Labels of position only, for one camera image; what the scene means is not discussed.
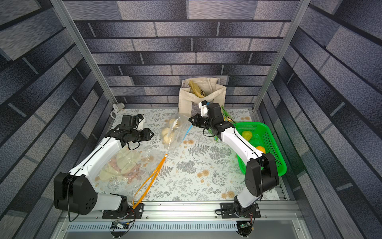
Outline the clear bag of buns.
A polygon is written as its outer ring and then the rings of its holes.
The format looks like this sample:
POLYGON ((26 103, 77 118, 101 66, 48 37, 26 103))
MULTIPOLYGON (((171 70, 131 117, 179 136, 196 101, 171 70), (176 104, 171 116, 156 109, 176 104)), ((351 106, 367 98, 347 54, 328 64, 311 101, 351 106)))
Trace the clear bag of buns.
POLYGON ((171 115, 161 131, 165 149, 174 151, 186 138, 192 128, 189 117, 181 114, 171 115))

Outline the green fruit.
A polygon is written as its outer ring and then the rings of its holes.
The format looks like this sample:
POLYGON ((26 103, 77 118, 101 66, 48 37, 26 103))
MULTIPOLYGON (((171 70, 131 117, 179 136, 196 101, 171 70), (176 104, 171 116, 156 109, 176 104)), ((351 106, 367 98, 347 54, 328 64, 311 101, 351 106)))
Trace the green fruit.
POLYGON ((250 132, 250 131, 243 131, 242 132, 242 137, 246 140, 246 141, 250 141, 253 137, 253 134, 250 132))

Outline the clear orange zip-top bag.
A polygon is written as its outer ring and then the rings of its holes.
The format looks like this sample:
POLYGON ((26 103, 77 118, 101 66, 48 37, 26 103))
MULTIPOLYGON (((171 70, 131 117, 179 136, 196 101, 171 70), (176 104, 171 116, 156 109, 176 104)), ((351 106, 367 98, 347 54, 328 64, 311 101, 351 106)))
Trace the clear orange zip-top bag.
POLYGON ((159 176, 167 156, 156 149, 139 151, 124 147, 104 164, 93 186, 99 193, 126 196, 136 208, 159 176))

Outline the yellow pear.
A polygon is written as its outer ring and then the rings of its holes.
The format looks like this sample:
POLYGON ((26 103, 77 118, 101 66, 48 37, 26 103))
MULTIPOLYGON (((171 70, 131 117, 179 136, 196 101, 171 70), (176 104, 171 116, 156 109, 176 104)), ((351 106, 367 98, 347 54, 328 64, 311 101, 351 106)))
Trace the yellow pear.
POLYGON ((261 151, 262 153, 266 153, 266 150, 265 150, 264 147, 262 147, 262 146, 257 146, 256 148, 257 148, 259 151, 261 151))

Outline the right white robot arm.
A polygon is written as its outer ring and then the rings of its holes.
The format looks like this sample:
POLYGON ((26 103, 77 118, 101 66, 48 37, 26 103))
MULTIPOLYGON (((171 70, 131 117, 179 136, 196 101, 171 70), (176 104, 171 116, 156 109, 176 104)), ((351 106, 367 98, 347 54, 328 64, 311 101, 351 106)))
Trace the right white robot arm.
POLYGON ((245 217, 264 192, 279 185, 275 157, 271 153, 261 152, 245 140, 236 125, 224 120, 218 103, 202 101, 199 108, 201 112, 189 118, 189 122, 193 126, 211 130, 214 136, 235 151, 246 166, 245 188, 234 197, 232 209, 229 210, 238 217, 245 217))

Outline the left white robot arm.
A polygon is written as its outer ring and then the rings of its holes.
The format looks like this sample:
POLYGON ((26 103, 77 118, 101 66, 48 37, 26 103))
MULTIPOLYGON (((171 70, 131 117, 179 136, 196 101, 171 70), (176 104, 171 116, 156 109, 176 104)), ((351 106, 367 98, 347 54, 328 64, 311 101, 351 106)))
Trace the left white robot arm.
POLYGON ((150 141, 154 133, 143 127, 145 116, 123 115, 122 121, 105 134, 99 145, 67 173, 54 178, 54 207, 68 213, 87 215, 92 211, 111 213, 113 218, 124 218, 130 211, 127 197, 98 193, 93 184, 97 179, 121 173, 116 154, 130 143, 150 141))

